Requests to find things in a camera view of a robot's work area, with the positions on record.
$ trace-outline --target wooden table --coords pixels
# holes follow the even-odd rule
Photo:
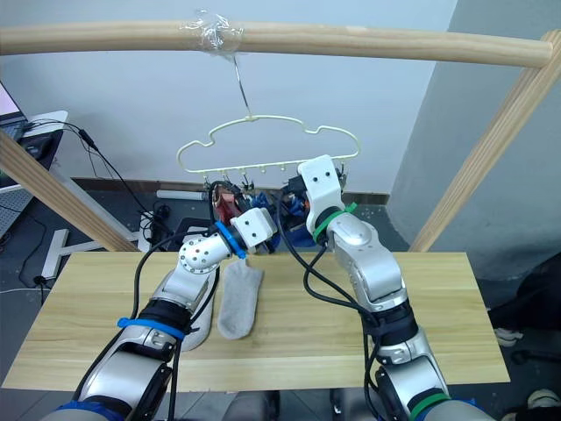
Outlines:
[[[141,253],[75,253],[46,300],[5,388],[74,390],[131,312],[132,277]],[[463,253],[396,253],[419,324],[449,384],[508,382],[501,352]],[[317,301],[288,254],[251,256],[265,269],[251,335],[222,338],[217,291],[207,340],[181,357],[179,391],[310,389],[362,386],[363,356],[355,311]],[[142,308],[176,253],[156,253],[141,279]],[[318,268],[351,290],[334,256]],[[328,290],[317,280],[313,286]]]

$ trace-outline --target white shoe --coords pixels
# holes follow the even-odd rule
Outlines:
[[[539,389],[532,393],[528,398],[528,408],[550,408],[561,406],[561,398],[549,389]]]
[[[494,334],[500,346],[511,347],[516,345],[516,342],[524,337],[523,333],[518,331],[510,331],[502,327],[495,329]]]
[[[501,421],[516,421],[516,414],[514,414],[514,412],[511,412],[510,414],[507,414],[503,418],[501,418]]]

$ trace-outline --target silver robot arm segment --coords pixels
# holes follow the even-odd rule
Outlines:
[[[190,332],[191,318],[214,279],[220,262],[270,239],[276,225],[266,210],[253,208],[217,225],[208,237],[183,244],[177,266],[169,272],[133,320],[121,319],[123,330],[85,378],[79,397],[43,420],[149,420],[160,406],[171,378],[167,363]]]
[[[309,232],[315,239],[327,241],[349,273],[357,302],[377,322],[363,318],[366,333],[380,342],[380,368],[375,377],[390,419],[409,420],[412,413],[416,416],[426,410],[426,421],[491,420],[467,403],[449,400],[429,341],[415,321],[400,267],[379,242],[376,230],[344,211],[331,158],[324,155],[304,162],[298,173],[310,203]]]

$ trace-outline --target wooden frame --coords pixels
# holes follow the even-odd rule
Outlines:
[[[44,169],[19,144],[0,131],[0,168],[32,195],[109,251],[137,248]]]
[[[202,30],[190,24],[146,21],[2,28],[0,54],[202,50]],[[429,250],[561,75],[560,30],[547,32],[541,40],[531,40],[354,26],[231,22],[231,27],[243,28],[243,32],[241,35],[236,31],[221,33],[224,48],[242,52],[461,61],[526,68],[410,251]],[[4,164],[5,161],[0,161],[2,168]],[[19,181],[20,174],[13,175]],[[59,213],[67,218],[67,210]]]

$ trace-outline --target laptop screen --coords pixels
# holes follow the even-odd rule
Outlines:
[[[24,113],[0,82],[0,125],[24,120]]]

